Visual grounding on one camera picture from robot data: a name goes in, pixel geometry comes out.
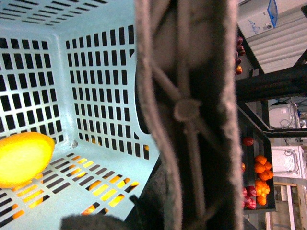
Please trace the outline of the dark felt left gripper finger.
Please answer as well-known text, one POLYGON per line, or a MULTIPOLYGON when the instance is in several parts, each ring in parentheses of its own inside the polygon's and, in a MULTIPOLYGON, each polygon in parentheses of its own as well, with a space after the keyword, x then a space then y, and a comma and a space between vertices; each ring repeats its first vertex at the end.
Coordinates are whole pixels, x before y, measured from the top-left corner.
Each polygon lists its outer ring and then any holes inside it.
POLYGON ((61 230, 162 230, 164 228, 164 204, 161 199, 129 197, 134 204, 126 220, 112 215, 75 215, 63 218, 61 230))

